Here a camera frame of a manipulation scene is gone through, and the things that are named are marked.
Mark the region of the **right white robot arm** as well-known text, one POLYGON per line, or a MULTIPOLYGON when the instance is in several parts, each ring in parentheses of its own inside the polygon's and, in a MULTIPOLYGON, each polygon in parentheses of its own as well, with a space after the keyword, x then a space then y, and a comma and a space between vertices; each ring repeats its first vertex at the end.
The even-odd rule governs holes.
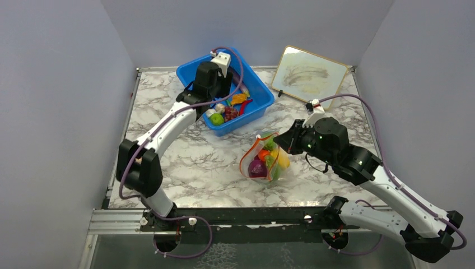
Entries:
POLYGON ((340 178, 379 197, 392 213, 364 208, 335 196, 320 214, 329 228, 358 226, 402 243, 411 255, 435 263, 452 251, 453 234, 459 232, 463 216, 427 202, 405 186, 371 151, 351 144, 347 128, 332 117, 305 127, 301 119, 274 138, 291 155, 308 154, 325 163, 340 178))

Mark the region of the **green artichoke toy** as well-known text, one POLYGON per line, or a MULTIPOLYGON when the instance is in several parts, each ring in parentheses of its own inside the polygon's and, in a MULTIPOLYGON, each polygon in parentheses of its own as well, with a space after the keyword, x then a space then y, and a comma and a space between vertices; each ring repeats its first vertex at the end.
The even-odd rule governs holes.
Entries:
POLYGON ((265 140, 264 146, 263 146, 264 150, 272 152, 278 147, 278 145, 274 142, 274 138, 275 138, 275 136, 269 136, 265 140))

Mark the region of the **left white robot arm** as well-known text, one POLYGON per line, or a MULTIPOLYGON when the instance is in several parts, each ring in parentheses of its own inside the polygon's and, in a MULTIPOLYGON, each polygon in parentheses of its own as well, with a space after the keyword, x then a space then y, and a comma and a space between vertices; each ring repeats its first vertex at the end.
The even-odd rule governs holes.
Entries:
POLYGON ((134 190, 136 196, 155 212, 155 223, 169 230, 176 223, 174 203, 162 189, 160 160, 175 139, 196 122, 211 106, 230 96, 233 74, 230 59, 204 61, 198 65, 195 78, 176 97, 169 112, 147 133, 135 141, 124 139, 119 145, 116 178, 119 196, 127 199, 123 189, 134 190))

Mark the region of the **orange carrot toy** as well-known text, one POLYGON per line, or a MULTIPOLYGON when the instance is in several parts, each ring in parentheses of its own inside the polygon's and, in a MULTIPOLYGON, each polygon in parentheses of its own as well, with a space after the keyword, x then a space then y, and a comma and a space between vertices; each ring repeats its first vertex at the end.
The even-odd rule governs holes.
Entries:
POLYGON ((266 149, 260 150, 257 154, 258 159, 262 162, 265 162, 268 156, 271 156, 271 152, 266 149))

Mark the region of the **clear zip bag orange zipper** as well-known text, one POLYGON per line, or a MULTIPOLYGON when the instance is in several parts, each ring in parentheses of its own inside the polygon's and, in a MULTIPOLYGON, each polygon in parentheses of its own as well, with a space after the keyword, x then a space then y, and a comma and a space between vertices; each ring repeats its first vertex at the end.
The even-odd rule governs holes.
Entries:
POLYGON ((274 142, 277 136, 277 132, 256 135, 255 142, 239 162, 242 176, 270 183, 281 179, 289 171, 290 160, 287 152, 274 142))

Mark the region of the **purple onion toy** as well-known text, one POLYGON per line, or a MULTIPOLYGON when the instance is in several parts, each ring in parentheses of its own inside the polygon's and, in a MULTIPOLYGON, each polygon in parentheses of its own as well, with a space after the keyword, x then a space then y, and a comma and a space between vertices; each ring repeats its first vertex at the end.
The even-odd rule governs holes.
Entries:
POLYGON ((248 166, 248 174, 250 178, 265 178, 268 174, 268 169, 265 162, 255 159, 248 166))

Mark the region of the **green cabbage toy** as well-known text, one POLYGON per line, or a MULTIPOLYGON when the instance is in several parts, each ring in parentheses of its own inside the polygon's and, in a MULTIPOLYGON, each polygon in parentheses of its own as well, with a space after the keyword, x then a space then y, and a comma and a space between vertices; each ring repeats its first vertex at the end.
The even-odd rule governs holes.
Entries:
POLYGON ((265 164, 268 169, 268 174, 267 174, 268 180, 270 182, 277 180, 282 174, 282 169, 277 164, 277 160, 273 158, 272 156, 268 156, 268 158, 265 161, 265 164))

